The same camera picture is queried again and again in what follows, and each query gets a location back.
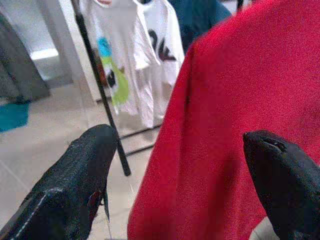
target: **gray garment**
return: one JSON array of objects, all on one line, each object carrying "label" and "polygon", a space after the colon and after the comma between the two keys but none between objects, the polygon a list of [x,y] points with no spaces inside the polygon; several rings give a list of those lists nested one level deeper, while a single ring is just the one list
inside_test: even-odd
[{"label": "gray garment", "polygon": [[1,12],[0,63],[2,97],[12,98],[18,92],[18,102],[29,102],[50,95],[24,44]]}]

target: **tiled floor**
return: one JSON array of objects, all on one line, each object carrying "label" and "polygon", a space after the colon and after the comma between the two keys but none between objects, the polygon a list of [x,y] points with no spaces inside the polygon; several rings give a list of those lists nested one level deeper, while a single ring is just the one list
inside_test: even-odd
[{"label": "tiled floor", "polygon": [[[30,104],[26,127],[0,133],[0,229],[16,212],[20,203],[42,174],[68,148],[72,140],[88,127],[108,124],[103,105],[83,109],[79,91],[68,85],[51,91],[52,96]],[[141,128],[134,118],[115,119],[128,134]],[[158,130],[124,140],[126,152],[152,144]],[[127,239],[128,216],[137,195],[151,150],[128,157],[132,176],[123,173],[116,153],[107,182],[110,224],[103,207],[98,210],[90,240]]]}]

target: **red shirt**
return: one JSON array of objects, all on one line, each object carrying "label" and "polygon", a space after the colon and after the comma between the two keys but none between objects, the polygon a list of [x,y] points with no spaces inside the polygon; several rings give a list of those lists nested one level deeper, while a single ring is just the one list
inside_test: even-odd
[{"label": "red shirt", "polygon": [[189,50],[132,208],[129,240],[248,240],[266,216],[242,134],[320,161],[320,4],[263,0]]}]

